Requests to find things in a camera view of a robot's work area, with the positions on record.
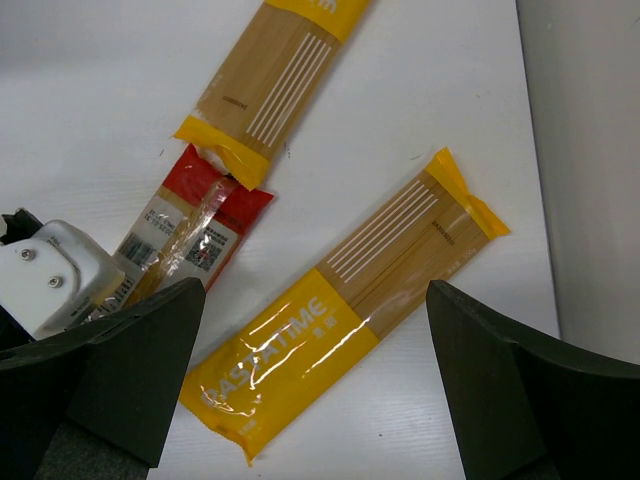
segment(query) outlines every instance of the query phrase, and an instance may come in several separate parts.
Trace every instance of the plastic packaging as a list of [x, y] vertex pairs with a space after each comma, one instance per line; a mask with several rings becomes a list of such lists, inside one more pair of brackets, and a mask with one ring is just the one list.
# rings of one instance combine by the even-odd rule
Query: plastic packaging
[[181, 402], [251, 461], [508, 228], [448, 150], [186, 377]]
[[258, 187], [369, 0], [266, 0], [175, 137]]
[[187, 277], [209, 290], [272, 198], [249, 192], [189, 145], [114, 254], [125, 281], [97, 315]]

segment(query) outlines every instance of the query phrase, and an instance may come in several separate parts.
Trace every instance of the yellow label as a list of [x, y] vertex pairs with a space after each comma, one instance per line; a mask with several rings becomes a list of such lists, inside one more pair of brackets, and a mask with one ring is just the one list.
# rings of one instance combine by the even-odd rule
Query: yellow label
[[344, 43], [370, 0], [265, 0], [274, 7], [297, 13]]
[[313, 269], [192, 370], [180, 401], [251, 461], [377, 344]]
[[455, 198], [456, 202], [464, 207], [489, 240], [511, 233], [509, 227], [491, 211], [486, 203], [469, 193], [464, 177], [448, 148], [443, 148], [436, 153], [426, 170], [449, 192], [449, 195]]
[[225, 167], [247, 190], [257, 188], [269, 170], [269, 161], [206, 122], [189, 115], [174, 137], [214, 150]]

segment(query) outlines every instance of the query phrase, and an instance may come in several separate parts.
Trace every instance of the screw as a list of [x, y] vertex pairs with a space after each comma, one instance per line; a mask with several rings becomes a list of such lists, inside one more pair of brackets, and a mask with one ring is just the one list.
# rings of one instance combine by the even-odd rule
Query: screw
[[33, 260], [34, 256], [35, 256], [35, 254], [34, 254], [33, 250], [29, 250], [28, 248], [25, 248], [24, 250], [22, 250], [20, 252], [20, 258], [23, 259], [25, 262]]
[[47, 283], [51, 288], [58, 288], [62, 285], [62, 278], [60, 277], [51, 277], [49, 282]]

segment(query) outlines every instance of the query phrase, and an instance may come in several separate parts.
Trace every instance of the white wall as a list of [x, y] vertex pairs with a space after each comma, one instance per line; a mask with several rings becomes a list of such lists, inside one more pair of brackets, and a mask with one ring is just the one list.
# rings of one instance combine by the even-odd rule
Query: white wall
[[640, 363], [640, 0], [521, 0], [563, 337]]

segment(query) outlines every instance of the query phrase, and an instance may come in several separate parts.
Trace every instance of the white table surface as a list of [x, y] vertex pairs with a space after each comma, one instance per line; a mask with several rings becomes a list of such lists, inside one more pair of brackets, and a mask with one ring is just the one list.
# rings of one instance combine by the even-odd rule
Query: white table surface
[[[260, 0], [0, 3], [0, 210], [113, 251]], [[449, 146], [514, 233], [456, 286], [558, 334], [513, 0], [377, 0], [272, 171], [279, 196], [209, 294], [192, 364]], [[425, 309], [246, 466], [178, 406], [167, 479], [461, 479]]]

